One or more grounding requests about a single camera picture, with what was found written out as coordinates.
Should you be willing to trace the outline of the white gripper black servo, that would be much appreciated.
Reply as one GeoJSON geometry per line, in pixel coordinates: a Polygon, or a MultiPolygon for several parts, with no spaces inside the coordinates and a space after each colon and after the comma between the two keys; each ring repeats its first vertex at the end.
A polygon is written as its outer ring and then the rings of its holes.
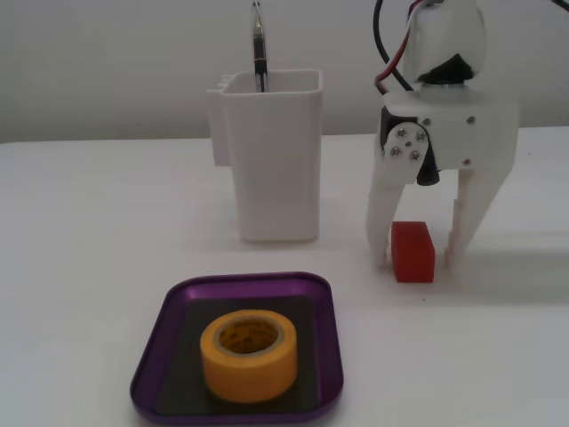
{"type": "Polygon", "coordinates": [[[432,186],[441,171],[461,169],[445,249],[446,266],[456,265],[509,175],[518,127],[514,101],[466,85],[387,93],[366,215],[375,265],[387,262],[389,232],[405,187],[432,186]]]}

